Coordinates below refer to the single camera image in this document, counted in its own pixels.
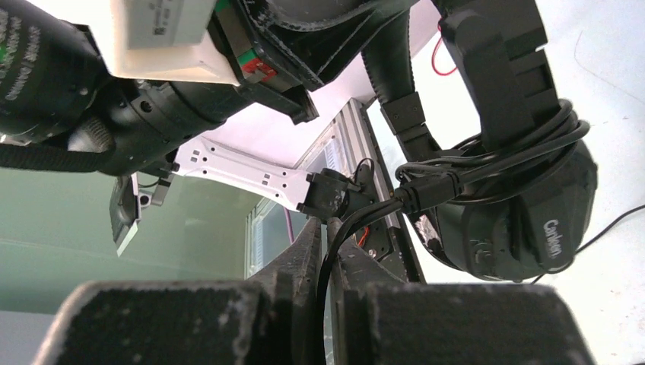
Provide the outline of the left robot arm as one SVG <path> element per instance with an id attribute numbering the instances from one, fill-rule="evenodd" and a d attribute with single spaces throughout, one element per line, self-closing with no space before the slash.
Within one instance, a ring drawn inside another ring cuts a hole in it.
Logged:
<path id="1" fill-rule="evenodd" d="M 382 1 L 1 3 L 1 165 L 118 176 L 116 207 L 140 217 L 134 175 L 225 183 L 298 210 L 310 174 L 208 137 L 258 104 L 294 124 L 389 17 Z M 124 198 L 135 203 L 129 207 Z"/>

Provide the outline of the aluminium frame rail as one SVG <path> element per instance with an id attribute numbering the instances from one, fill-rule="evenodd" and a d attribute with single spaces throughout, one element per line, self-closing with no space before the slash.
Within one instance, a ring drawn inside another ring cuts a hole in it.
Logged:
<path id="1" fill-rule="evenodd" d="M 356 166 L 364 158 L 370 158 L 374 161 L 370 193 L 372 199 L 382 201 L 387 195 L 387 184 L 365 108 L 364 103 L 350 99 L 295 167 L 311 173 L 329 168 L 352 176 Z M 287 220 L 282 207 L 262 198 L 246 218 L 244 277 L 254 275 L 288 246 Z"/>

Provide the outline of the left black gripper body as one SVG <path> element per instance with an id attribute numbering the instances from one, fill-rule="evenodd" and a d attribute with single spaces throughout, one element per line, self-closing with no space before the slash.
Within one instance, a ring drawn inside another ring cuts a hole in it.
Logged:
<path id="1" fill-rule="evenodd" d="M 295 124 L 318 117 L 310 97 L 335 81 L 359 52 L 361 1 L 198 1 L 214 49 L 234 84 L 168 81 L 166 100 L 203 123 L 221 125 L 257 103 Z"/>

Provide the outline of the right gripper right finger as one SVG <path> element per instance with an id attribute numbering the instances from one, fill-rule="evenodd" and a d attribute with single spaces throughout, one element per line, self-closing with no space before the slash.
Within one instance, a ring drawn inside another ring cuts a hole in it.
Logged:
<path id="1" fill-rule="evenodd" d="M 592 364 L 567 304 L 525 284 L 404 282 L 360 249 L 332 270 L 339 364 Z"/>

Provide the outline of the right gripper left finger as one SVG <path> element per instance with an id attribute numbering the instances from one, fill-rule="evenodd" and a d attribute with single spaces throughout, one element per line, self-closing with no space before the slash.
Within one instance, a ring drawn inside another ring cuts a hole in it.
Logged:
<path id="1" fill-rule="evenodd" d="M 321 223 L 250 278 L 90 281 L 63 302 L 36 364 L 320 364 Z"/>

